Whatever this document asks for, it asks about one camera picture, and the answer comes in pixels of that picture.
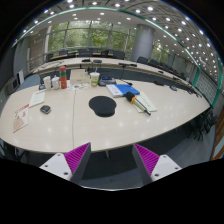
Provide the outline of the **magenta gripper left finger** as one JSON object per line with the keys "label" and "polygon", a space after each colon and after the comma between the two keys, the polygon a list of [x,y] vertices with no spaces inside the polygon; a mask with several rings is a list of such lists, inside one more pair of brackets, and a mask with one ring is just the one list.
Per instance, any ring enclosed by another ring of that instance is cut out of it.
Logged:
{"label": "magenta gripper left finger", "polygon": [[56,153],[40,168],[65,180],[79,184],[90,155],[91,143],[86,143],[65,154]]}

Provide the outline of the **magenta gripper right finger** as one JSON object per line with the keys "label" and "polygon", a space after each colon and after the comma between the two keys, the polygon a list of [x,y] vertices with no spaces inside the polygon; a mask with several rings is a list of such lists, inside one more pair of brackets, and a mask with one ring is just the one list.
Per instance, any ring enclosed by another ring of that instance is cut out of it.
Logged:
{"label": "magenta gripper right finger", "polygon": [[181,170],[168,155],[158,155],[138,144],[133,145],[132,154],[144,185]]}

